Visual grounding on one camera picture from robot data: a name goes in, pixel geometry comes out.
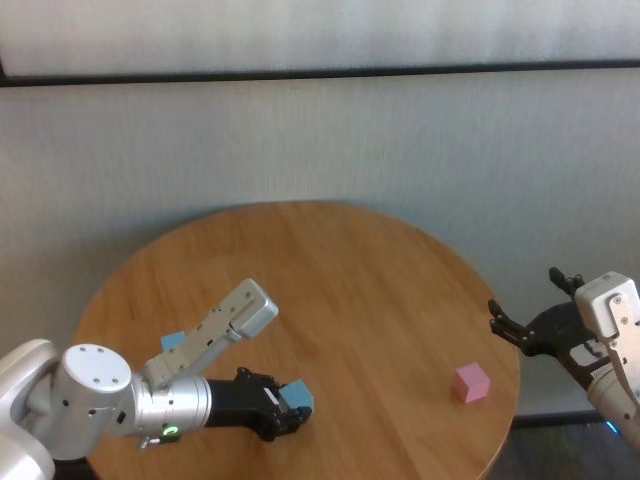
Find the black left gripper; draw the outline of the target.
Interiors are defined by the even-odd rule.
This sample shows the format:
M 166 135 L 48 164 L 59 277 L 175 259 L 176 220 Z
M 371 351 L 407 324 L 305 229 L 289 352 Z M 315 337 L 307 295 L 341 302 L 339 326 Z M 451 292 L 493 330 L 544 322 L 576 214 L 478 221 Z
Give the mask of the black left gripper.
M 281 384 L 272 376 L 245 367 L 231 380 L 208 379 L 211 408 L 208 428 L 243 427 L 263 441 L 295 433 L 313 413 L 309 406 L 289 408 L 280 415 Z

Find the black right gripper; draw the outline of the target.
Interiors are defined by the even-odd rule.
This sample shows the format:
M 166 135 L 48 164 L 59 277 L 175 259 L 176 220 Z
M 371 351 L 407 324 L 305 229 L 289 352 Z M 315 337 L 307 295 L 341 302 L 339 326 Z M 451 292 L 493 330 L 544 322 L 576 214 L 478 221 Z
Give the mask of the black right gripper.
M 548 276 L 571 298 L 585 285 L 581 274 L 567 276 L 557 267 L 551 267 Z M 520 349 L 525 356 L 554 357 L 583 389 L 589 388 L 598 368 L 610 363 L 604 345 L 585 327 L 574 302 L 544 310 L 525 327 L 512 320 L 494 299 L 488 301 L 488 309 L 494 335 Z

